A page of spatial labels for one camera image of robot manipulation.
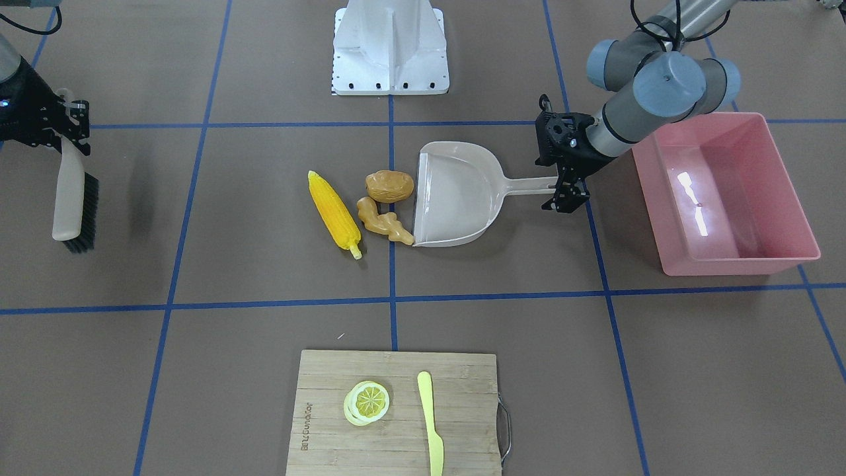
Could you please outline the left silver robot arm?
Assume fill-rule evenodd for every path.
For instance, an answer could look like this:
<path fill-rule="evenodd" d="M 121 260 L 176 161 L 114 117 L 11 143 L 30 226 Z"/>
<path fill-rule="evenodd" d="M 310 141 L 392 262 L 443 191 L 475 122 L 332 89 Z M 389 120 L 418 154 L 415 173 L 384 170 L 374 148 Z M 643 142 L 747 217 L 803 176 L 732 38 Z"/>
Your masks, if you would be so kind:
<path fill-rule="evenodd" d="M 539 97 L 535 121 L 537 165 L 558 174 L 544 210 L 573 213 L 590 199 L 583 181 L 668 124 L 710 114 L 732 102 L 742 79 L 729 60 L 696 59 L 683 52 L 730 18 L 732 1 L 673 1 L 643 19 L 623 40 L 602 40 L 586 61 L 592 84 L 611 98 L 595 114 L 554 112 Z"/>

